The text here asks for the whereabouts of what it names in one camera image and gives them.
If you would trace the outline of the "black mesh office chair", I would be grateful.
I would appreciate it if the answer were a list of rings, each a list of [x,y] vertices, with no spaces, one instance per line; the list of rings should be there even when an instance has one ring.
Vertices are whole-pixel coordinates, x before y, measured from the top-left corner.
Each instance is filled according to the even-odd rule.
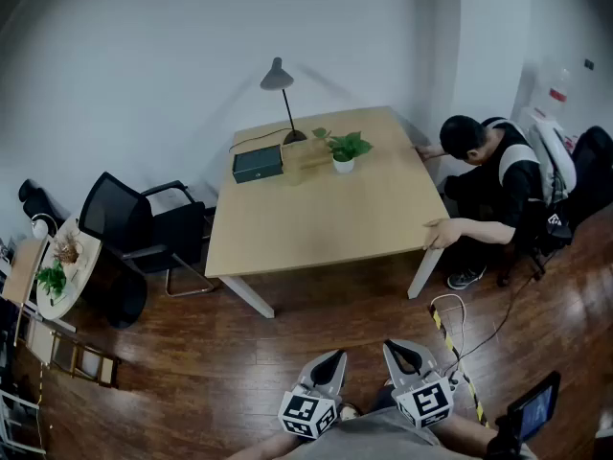
[[[149,199],[170,190],[181,192],[187,202],[153,214]],[[140,272],[165,272],[165,292],[169,297],[194,296],[216,289],[194,268],[212,235],[215,213],[214,207],[195,200],[179,180],[137,192],[109,172],[103,172],[83,203],[78,227]],[[176,268],[189,270],[204,286],[173,292],[170,282]]]

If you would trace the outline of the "black desk lamp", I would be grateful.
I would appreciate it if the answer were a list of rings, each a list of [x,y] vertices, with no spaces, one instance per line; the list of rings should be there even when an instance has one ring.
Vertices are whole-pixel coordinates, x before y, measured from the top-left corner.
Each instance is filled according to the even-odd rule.
[[[284,144],[289,145],[297,142],[302,142],[307,139],[307,136],[298,130],[293,121],[290,105],[288,102],[286,89],[294,83],[294,79],[283,68],[283,60],[280,57],[274,57],[272,64],[266,75],[262,78],[260,88],[265,91],[281,91],[284,98],[284,105],[290,123],[290,131],[284,138]]]

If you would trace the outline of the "white water dispenser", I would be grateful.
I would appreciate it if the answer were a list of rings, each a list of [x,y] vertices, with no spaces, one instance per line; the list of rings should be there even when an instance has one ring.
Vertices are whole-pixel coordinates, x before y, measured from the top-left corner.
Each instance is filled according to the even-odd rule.
[[[552,127],[564,136],[564,112],[568,104],[570,72],[563,67],[543,66],[535,75],[527,103],[519,112],[519,125]]]

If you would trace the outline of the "person's left forearm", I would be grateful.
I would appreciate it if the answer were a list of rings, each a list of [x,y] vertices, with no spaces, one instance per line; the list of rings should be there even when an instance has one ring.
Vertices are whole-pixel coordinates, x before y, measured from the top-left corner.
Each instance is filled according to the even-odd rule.
[[[232,454],[227,460],[276,460],[289,454],[303,442],[302,437],[283,431]]]

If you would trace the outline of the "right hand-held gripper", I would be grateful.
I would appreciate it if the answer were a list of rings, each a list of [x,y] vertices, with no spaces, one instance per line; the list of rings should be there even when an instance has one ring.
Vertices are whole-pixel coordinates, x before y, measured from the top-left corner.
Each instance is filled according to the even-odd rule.
[[[383,355],[395,387],[392,398],[412,427],[430,427],[450,416],[454,407],[451,383],[429,372],[436,368],[436,360],[426,347],[406,339],[387,339]]]

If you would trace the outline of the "white metal rack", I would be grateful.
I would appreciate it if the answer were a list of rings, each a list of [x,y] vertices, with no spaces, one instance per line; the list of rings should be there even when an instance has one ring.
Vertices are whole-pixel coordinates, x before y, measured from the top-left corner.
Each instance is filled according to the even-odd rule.
[[[46,459],[39,412],[38,403],[0,389],[0,447]]]

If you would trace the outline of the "light wooden shelf board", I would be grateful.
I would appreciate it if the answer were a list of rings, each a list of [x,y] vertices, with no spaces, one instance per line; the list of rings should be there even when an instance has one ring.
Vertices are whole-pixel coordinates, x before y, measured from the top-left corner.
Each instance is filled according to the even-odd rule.
[[[17,245],[11,271],[2,290],[4,299],[17,307],[26,304],[46,246],[47,241],[39,239],[25,239]]]

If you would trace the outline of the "black headrest office chair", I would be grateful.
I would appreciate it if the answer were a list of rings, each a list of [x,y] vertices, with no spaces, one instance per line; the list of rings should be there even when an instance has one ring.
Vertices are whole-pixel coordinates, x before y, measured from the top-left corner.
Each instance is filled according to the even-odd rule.
[[[29,219],[33,219],[35,215],[44,214],[53,218],[58,226],[65,221],[46,192],[31,179],[26,179],[21,184],[18,198]]]

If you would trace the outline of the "gold frame rack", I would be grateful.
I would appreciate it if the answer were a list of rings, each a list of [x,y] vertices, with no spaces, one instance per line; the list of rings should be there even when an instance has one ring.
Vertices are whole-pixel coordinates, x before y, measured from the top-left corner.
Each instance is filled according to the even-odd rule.
[[[52,332],[53,346],[49,367],[70,378],[117,388],[117,371],[121,360],[83,342]]]

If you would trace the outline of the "black tablet on stand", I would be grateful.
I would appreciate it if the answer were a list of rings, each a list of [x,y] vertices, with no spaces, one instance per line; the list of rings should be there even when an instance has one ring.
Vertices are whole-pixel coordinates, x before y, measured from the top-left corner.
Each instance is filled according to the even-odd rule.
[[[488,443],[486,460],[516,460],[526,441],[548,423],[556,408],[561,375],[553,371],[511,403],[495,420],[496,436]]]

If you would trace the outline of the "person's grey shirt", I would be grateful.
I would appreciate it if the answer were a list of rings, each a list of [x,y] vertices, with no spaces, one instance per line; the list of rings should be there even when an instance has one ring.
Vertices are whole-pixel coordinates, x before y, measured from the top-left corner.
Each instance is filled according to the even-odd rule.
[[[387,407],[331,427],[283,460],[486,460],[446,448],[429,427],[412,427]]]

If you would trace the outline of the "green potted plant white pot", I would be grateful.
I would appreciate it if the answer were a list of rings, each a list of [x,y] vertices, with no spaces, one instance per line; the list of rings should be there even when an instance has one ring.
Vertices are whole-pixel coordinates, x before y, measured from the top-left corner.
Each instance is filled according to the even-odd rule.
[[[361,131],[350,132],[344,136],[333,136],[330,130],[317,127],[312,130],[313,135],[324,140],[332,156],[333,166],[338,173],[350,173],[353,170],[355,159],[367,154],[373,145],[362,138]]]

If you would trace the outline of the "black swivel chair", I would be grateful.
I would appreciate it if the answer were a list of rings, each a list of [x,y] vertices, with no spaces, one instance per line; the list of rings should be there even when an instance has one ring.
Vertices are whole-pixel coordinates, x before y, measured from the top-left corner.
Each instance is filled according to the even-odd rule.
[[[613,203],[613,139],[600,126],[588,128],[572,154],[577,184],[568,199],[571,230]]]

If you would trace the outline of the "person's right forearm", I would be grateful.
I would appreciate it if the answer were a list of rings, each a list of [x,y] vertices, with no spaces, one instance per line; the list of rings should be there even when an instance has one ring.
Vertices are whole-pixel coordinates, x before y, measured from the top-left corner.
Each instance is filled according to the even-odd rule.
[[[497,434],[494,429],[455,414],[429,429],[446,448],[475,457],[486,455],[488,443]]]

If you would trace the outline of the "small green potted plant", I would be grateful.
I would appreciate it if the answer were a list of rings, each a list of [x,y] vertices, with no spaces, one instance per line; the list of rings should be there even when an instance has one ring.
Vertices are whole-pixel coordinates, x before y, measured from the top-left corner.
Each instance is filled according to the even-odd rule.
[[[51,266],[40,268],[36,279],[51,298],[58,298],[62,294],[67,282],[60,261],[54,261]]]

